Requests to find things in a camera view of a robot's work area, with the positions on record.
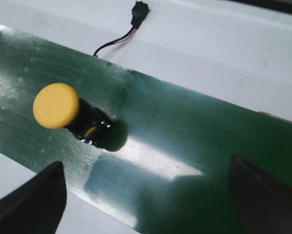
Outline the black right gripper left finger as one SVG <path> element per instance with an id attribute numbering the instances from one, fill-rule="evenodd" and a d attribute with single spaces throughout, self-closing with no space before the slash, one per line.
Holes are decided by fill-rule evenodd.
<path id="1" fill-rule="evenodd" d="M 54 234 L 66 201 L 63 163 L 55 161 L 0 199 L 0 234 Z"/>

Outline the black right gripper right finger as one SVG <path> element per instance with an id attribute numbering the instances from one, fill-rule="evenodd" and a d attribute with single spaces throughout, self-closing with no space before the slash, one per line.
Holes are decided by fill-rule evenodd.
<path id="1" fill-rule="evenodd" d="M 248 234 L 292 234 L 292 187 L 239 155 L 232 155 L 228 189 Z"/>

